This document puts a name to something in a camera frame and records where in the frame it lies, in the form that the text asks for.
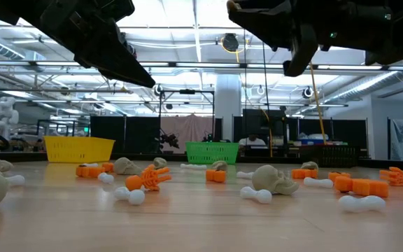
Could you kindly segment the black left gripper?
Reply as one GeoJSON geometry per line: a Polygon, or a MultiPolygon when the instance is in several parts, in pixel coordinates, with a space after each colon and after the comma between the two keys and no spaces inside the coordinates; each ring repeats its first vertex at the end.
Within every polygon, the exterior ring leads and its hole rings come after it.
{"type": "Polygon", "coordinates": [[[41,28],[85,68],[107,78],[151,88],[155,81],[129,51],[116,22],[135,11],[131,0],[54,0],[40,15],[41,28]]]}

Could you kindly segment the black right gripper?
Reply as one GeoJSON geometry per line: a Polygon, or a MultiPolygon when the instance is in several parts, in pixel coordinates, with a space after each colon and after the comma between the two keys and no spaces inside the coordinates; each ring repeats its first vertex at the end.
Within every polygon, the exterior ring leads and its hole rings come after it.
{"type": "Polygon", "coordinates": [[[371,50],[370,7],[357,1],[227,1],[229,19],[272,50],[289,49],[284,75],[301,75],[317,50],[371,50]]]}

